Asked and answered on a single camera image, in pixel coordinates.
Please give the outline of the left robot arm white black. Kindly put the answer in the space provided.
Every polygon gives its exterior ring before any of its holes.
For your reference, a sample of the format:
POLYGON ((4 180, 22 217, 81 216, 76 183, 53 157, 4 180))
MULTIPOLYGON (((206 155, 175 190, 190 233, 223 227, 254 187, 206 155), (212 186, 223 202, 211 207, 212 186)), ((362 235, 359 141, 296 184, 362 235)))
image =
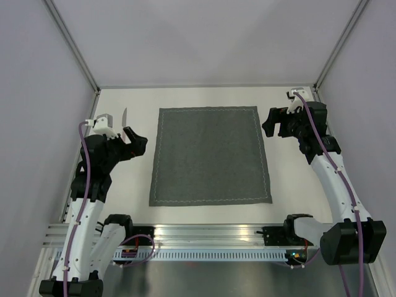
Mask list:
POLYGON ((71 184, 71 215, 62 253, 48 280, 40 283, 41 296, 101 296, 103 276, 117 248, 135 238, 130 215, 109 215, 99 240, 94 242, 98 219, 112 180, 110 173, 122 161, 142 156, 147 138, 129 126, 120 134, 106 135, 107 129, 81 138, 80 155, 71 184))

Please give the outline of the grey cloth napkin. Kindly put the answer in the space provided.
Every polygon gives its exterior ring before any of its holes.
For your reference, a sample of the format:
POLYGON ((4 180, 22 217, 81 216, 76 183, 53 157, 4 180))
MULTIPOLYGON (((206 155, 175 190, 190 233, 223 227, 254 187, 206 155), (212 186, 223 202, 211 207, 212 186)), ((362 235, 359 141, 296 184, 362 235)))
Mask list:
POLYGON ((272 203, 256 106, 161 108, 151 207, 272 203))

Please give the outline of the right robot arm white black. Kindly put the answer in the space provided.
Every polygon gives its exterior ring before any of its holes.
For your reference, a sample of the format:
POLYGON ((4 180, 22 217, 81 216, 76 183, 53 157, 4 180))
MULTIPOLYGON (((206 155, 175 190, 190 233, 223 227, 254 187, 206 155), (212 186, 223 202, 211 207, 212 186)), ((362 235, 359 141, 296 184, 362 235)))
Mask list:
POLYGON ((346 173, 341 149, 327 132, 327 108, 319 102, 299 104, 294 112, 271 108, 262 128, 267 137, 294 137, 318 177, 332 214, 332 225, 317 221, 312 215, 291 214, 284 221, 282 236, 289 244, 302 239, 319 247, 326 264, 373 263, 384 242, 387 230, 381 220, 373 220, 364 208, 346 173))

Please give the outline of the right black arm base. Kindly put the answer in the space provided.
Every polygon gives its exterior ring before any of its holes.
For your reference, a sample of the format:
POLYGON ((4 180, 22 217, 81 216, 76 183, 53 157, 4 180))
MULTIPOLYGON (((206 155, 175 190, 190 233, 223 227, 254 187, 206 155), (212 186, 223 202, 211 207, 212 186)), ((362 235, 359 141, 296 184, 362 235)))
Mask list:
POLYGON ((303 238, 291 234, 283 226, 263 226, 256 234, 262 236, 265 246, 306 246, 303 238))

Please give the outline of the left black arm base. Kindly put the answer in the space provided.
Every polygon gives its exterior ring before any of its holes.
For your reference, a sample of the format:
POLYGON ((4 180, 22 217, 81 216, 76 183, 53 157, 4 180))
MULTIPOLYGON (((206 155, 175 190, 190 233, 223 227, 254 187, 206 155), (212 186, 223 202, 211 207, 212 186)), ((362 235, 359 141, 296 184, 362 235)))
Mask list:
POLYGON ((135 235, 146 235, 147 237, 136 237, 134 239, 130 239, 127 243, 125 243, 125 246, 152 246, 152 242, 149 239, 154 238, 154 232, 155 232, 155 227, 154 226, 135 226, 133 227, 132 233, 129 235, 135 236, 135 235))

